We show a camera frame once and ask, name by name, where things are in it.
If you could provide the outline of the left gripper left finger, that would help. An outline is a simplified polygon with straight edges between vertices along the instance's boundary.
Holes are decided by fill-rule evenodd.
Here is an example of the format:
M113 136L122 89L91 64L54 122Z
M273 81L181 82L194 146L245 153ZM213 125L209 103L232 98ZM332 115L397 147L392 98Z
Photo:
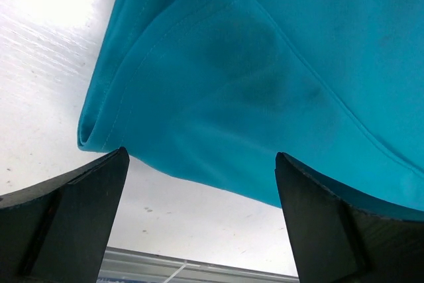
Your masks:
M121 199L123 147L1 196L2 282L96 282Z

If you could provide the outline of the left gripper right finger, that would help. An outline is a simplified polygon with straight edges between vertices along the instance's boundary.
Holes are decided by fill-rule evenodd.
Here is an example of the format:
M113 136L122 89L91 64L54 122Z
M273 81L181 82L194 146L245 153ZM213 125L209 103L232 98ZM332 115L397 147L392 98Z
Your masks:
M423 212L280 152L276 183L300 282L422 282Z

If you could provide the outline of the teal t shirt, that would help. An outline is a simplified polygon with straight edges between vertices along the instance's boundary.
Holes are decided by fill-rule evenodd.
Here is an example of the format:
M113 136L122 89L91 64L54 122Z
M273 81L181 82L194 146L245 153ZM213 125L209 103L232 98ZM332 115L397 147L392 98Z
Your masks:
M286 152L423 209L423 0L115 0L78 146L276 207Z

